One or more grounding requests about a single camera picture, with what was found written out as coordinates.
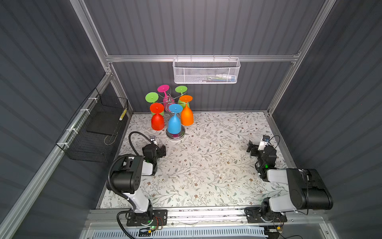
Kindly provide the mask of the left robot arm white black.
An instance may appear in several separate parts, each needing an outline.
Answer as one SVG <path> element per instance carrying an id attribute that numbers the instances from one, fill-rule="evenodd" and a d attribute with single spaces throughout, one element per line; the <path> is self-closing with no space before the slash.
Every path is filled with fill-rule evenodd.
<path id="1" fill-rule="evenodd" d="M 128 140 L 132 144 L 131 136 L 138 134 L 149 141 L 142 148 L 142 155 L 135 150 L 134 154 L 124 154 L 110 166 L 107 173 L 106 188 L 119 197 L 127 200 L 131 208 L 125 213 L 129 224 L 150 225 L 153 222 L 154 211 L 151 201 L 144 196 L 140 189 L 142 176 L 154 176 L 158 169 L 158 159 L 166 156 L 166 147 L 159 146 L 155 136 L 147 137 L 133 131 Z"/>

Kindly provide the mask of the red plastic wine glass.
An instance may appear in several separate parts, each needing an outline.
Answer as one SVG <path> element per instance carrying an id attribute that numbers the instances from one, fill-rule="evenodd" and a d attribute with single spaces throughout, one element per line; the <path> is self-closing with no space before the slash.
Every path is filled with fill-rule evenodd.
<path id="1" fill-rule="evenodd" d="M 154 114 L 151 119 L 151 127 L 156 131 L 162 130 L 165 127 L 164 117 L 161 115 L 164 112 L 164 106 L 160 103 L 153 103 L 150 111 Z"/>

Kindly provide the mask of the blue plastic wine glass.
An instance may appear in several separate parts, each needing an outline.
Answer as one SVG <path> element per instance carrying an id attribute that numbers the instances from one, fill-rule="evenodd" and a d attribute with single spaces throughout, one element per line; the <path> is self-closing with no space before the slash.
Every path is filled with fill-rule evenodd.
<path id="1" fill-rule="evenodd" d="M 171 104 L 169 106 L 169 110 L 173 116 L 169 119 L 168 122 L 168 132 L 171 134 L 178 134 L 181 131 L 182 124 L 177 114 L 182 112 L 183 107 L 179 104 Z"/>

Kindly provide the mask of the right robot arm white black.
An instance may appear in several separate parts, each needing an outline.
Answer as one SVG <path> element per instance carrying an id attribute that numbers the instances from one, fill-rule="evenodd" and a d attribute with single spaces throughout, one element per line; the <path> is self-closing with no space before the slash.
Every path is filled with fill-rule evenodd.
<path id="1" fill-rule="evenodd" d="M 259 144 L 248 142 L 247 152 L 257 158 L 255 169 L 265 182 L 285 184 L 288 194 L 265 198 L 259 207 L 244 209 L 249 223 L 287 221 L 287 212 L 330 210 L 334 202 L 329 190 L 315 169 L 276 168 L 277 150 L 273 138 L 264 135 Z"/>

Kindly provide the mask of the orange plastic wine glass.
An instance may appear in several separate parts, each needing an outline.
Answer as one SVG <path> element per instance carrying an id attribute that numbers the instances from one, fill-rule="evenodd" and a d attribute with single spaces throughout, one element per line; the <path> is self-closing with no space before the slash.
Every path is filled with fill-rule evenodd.
<path id="1" fill-rule="evenodd" d="M 184 126 L 190 126 L 194 123 L 193 111 L 188 106 L 188 103 L 193 100 L 192 96 L 183 95 L 180 100 L 185 103 L 185 108 L 181 112 L 181 123 Z"/>

